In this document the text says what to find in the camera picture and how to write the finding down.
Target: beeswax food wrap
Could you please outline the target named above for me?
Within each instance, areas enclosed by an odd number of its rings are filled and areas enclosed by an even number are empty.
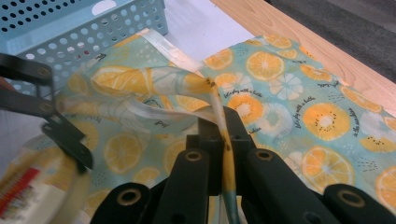
[[[396,214],[396,119],[285,37],[257,36],[198,63],[144,31],[92,59],[57,99],[94,156],[82,221],[116,186],[151,188],[168,177],[203,118],[225,138],[222,196],[231,223],[243,222],[223,105],[238,112],[257,147],[279,154],[309,188],[322,193],[346,183]],[[28,147],[54,144],[40,137]],[[209,222],[218,223],[219,200],[209,201]]]

